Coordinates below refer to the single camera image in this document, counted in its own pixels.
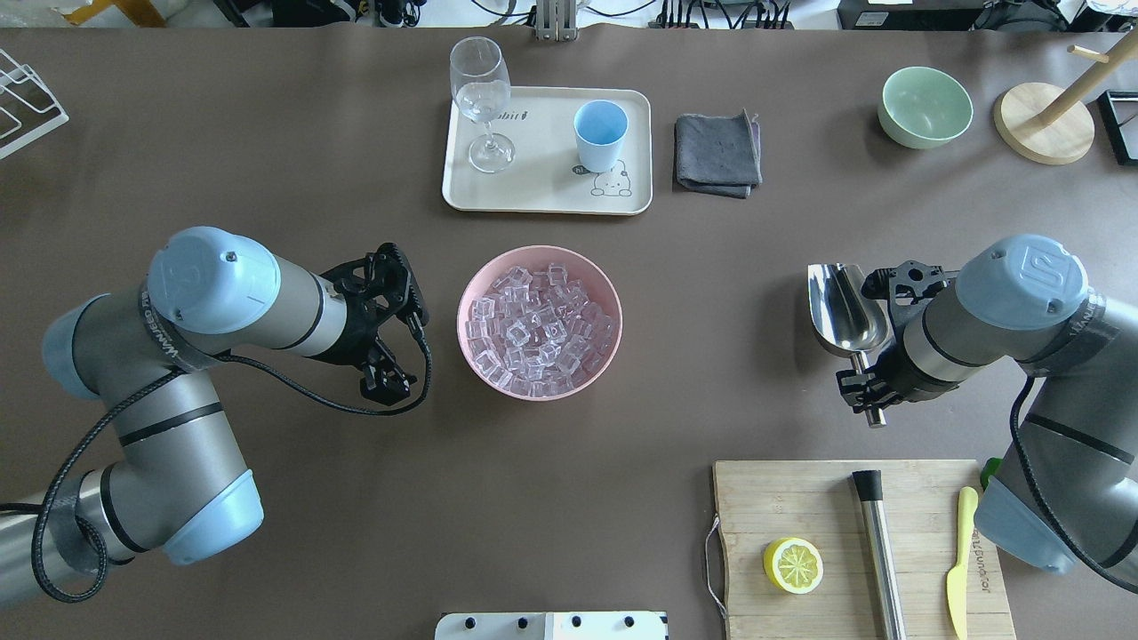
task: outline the green object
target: green object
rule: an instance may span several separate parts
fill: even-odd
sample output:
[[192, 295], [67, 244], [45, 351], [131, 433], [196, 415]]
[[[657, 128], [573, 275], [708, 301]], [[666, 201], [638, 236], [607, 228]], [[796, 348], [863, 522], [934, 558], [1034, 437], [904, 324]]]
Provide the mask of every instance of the green object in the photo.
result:
[[931, 67], [905, 67], [889, 76], [877, 104], [881, 128], [898, 145], [931, 149], [972, 124], [972, 99], [953, 76]]
[[999, 466], [1003, 462], [1003, 458], [989, 458], [988, 461], [984, 462], [984, 468], [980, 470], [980, 486], [986, 490], [988, 489], [988, 478], [996, 475], [996, 471], [999, 470]]

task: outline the cartoon bear drawing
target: cartoon bear drawing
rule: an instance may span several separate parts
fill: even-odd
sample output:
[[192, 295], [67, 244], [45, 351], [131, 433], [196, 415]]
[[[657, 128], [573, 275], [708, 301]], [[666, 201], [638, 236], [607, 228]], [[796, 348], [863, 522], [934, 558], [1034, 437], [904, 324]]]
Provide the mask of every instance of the cartoon bear drawing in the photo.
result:
[[617, 164], [604, 173], [597, 173], [593, 180], [594, 196], [619, 196], [632, 197], [633, 182], [628, 178], [628, 169], [625, 161], [617, 161]]

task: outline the wine glass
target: wine glass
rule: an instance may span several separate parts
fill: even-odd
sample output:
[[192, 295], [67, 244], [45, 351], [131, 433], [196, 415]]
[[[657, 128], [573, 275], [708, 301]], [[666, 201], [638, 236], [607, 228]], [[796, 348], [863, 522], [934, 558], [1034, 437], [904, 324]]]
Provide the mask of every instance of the wine glass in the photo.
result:
[[510, 104], [510, 74], [497, 42], [476, 35], [451, 49], [451, 96], [462, 115], [486, 125], [486, 133], [470, 143], [470, 164], [484, 173], [510, 166], [513, 142], [490, 129]]

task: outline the lemon half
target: lemon half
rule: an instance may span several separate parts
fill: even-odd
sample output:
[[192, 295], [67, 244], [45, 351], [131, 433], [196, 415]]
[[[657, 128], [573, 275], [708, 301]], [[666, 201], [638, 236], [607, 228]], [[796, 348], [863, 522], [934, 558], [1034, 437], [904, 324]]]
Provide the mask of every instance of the lemon half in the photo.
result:
[[783, 591], [809, 593], [822, 583], [822, 553], [801, 538], [780, 538], [762, 552], [762, 568]]

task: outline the folded towel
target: folded towel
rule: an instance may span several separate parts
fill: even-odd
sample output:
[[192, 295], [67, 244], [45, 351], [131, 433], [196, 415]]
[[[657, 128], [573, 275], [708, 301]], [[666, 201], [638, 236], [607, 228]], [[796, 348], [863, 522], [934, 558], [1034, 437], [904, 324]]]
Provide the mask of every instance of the folded towel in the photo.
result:
[[762, 183], [759, 123], [747, 112], [734, 117], [684, 114], [676, 120], [676, 180], [693, 191], [745, 198]]

